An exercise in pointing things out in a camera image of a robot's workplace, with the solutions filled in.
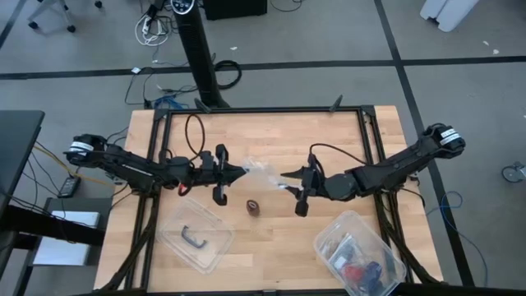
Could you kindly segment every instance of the plastic box lid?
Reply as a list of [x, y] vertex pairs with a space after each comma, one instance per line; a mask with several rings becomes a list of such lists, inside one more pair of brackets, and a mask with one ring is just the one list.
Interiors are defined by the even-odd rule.
[[230, 225], [189, 197], [184, 197], [157, 232], [160, 242], [202, 274], [214, 270], [233, 237]]
[[318, 234], [314, 248], [352, 296], [388, 295], [407, 272], [376, 232], [351, 210]]

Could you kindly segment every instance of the wooden table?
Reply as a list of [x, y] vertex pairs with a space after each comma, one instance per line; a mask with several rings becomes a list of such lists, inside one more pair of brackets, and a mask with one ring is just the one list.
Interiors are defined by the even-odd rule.
[[[153, 114], [153, 111], [133, 113], [125, 147], [127, 150], [146, 157]], [[387, 156], [404, 149], [407, 144], [396, 107], [376, 107], [376, 116]], [[200, 117], [206, 129], [205, 150], [214, 151], [217, 144], [224, 143], [230, 153], [231, 164], [242, 164], [246, 157], [252, 156], [268, 162], [277, 172], [293, 171], [306, 164], [308, 147], [315, 142], [338, 146], [365, 159], [356, 113], [231, 113]], [[187, 115], [174, 116], [168, 148], [177, 155], [191, 156], [184, 139], [186, 119]], [[201, 130], [194, 120], [189, 127], [190, 139], [195, 147], [199, 147]], [[164, 130], [162, 126], [158, 133], [158, 150]], [[376, 151], [372, 132], [369, 135], [371, 150]], [[316, 147], [314, 152], [327, 175], [360, 165], [325, 147]], [[309, 199], [308, 217], [301, 218], [294, 214], [296, 201], [290, 193], [262, 186], [251, 187], [253, 184], [250, 178], [236, 181], [227, 188], [228, 205], [222, 207], [212, 200], [211, 187], [195, 187], [187, 197], [179, 197], [176, 191], [163, 190], [158, 225], [162, 225], [183, 198], [191, 197], [225, 223], [231, 224], [235, 228], [235, 238], [217, 268], [209, 275], [194, 270], [171, 249], [156, 241], [148, 288], [150, 292], [341, 288], [341, 284], [316, 257], [312, 246], [314, 238], [344, 210], [356, 211], [378, 231], [373, 198], [357, 198], [342, 203], [312, 197]], [[414, 183], [407, 183], [406, 188], [418, 190]], [[114, 198], [118, 200], [126, 194], [123, 192]], [[399, 192], [398, 198], [400, 219], [409, 249], [431, 275], [441, 279], [419, 197]], [[248, 215], [245, 208], [248, 199], [260, 204], [260, 217]], [[128, 197], [112, 210], [95, 288], [108, 282], [128, 254], [137, 204], [137, 197]], [[143, 260], [140, 255], [136, 286]]]

